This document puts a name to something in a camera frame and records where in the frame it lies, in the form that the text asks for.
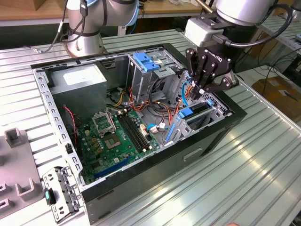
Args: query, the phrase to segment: wooden shelf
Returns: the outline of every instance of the wooden shelf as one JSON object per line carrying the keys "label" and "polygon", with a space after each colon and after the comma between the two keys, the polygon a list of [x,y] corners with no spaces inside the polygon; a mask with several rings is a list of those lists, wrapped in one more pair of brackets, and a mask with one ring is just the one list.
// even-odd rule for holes
{"label": "wooden shelf", "polygon": [[[144,5],[145,14],[176,14],[197,13],[201,8],[190,3],[174,5],[168,0],[162,2],[149,1]],[[0,5],[0,21],[2,20],[31,20],[31,19],[57,19],[61,18],[63,12],[62,0],[46,0],[37,11],[29,11],[20,8]]]}

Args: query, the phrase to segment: slotted metal table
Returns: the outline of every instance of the slotted metal table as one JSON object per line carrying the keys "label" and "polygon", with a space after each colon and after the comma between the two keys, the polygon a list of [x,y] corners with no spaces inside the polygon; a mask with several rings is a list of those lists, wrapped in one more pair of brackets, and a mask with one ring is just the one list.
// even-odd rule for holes
{"label": "slotted metal table", "polygon": [[[184,54],[193,46],[176,30],[103,42],[109,52],[170,42]],[[30,65],[69,57],[61,44],[45,54],[24,48],[0,51],[0,133],[13,127],[27,131],[40,177],[66,163]],[[290,224],[301,209],[301,130],[243,82],[226,93],[247,116],[215,150],[95,225]],[[55,222],[43,199],[1,219],[0,225]],[[84,208],[61,225],[88,225]]]}
{"label": "slotted metal table", "polygon": [[[265,33],[272,35],[279,28],[283,25],[285,19],[280,16],[270,16],[266,19],[265,22],[259,27],[260,30],[264,31]],[[301,53],[301,41],[297,40],[295,36],[301,33],[301,20],[291,22],[288,28],[280,34],[276,39],[283,44],[276,53],[274,53],[275,58],[273,59],[272,63],[274,63],[279,57],[283,54],[285,47],[290,48],[291,50],[298,50],[294,55]]]}

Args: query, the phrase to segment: gray plastic tray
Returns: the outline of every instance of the gray plastic tray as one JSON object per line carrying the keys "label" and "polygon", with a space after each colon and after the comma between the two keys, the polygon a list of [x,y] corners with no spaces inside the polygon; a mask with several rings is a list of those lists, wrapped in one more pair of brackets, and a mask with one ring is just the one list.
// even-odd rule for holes
{"label": "gray plastic tray", "polygon": [[43,196],[26,131],[5,131],[0,137],[0,219]]}

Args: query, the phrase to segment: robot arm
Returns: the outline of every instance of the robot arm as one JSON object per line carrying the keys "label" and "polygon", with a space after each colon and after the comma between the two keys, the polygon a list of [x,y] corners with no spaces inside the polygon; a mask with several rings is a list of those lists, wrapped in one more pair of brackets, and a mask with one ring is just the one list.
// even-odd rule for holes
{"label": "robot arm", "polygon": [[[230,89],[239,84],[231,69],[239,48],[249,48],[268,42],[280,35],[292,20],[292,9],[277,0],[218,0],[213,11],[202,0],[197,0],[209,14],[188,21],[185,36],[196,46],[186,50],[189,74],[194,89],[191,97],[198,99],[204,92]],[[235,29],[249,28],[267,18],[274,8],[284,8],[288,18],[284,25],[270,37],[253,43],[239,43]],[[214,80],[224,76],[216,84]]]}
{"label": "robot arm", "polygon": [[[68,17],[72,35],[68,37],[68,50],[75,56],[101,53],[103,42],[101,26],[129,26],[138,18],[139,0],[68,0]],[[87,16],[83,19],[84,4]]]}

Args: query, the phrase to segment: green motherboard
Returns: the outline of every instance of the green motherboard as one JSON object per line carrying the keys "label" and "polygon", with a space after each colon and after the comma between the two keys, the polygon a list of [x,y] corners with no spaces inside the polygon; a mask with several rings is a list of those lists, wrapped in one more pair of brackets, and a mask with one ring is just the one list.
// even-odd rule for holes
{"label": "green motherboard", "polygon": [[[141,124],[146,125],[141,118],[133,111],[128,112],[127,116],[133,121],[133,125],[136,126],[135,130],[142,135],[143,132],[139,126]],[[82,153],[79,155],[79,158],[83,165],[82,176],[86,184],[90,184],[97,178],[105,176],[159,149],[157,140],[151,134],[147,137],[143,136],[149,148],[143,149],[143,151],[136,149],[129,137],[127,128],[123,128],[124,124],[119,121],[118,116],[114,115],[110,116],[110,118],[116,130],[113,133],[107,132],[102,137],[98,130],[106,129],[111,125],[105,117],[95,121],[98,128],[96,128],[92,120],[78,127],[80,139],[78,142],[81,143],[82,147]]]}

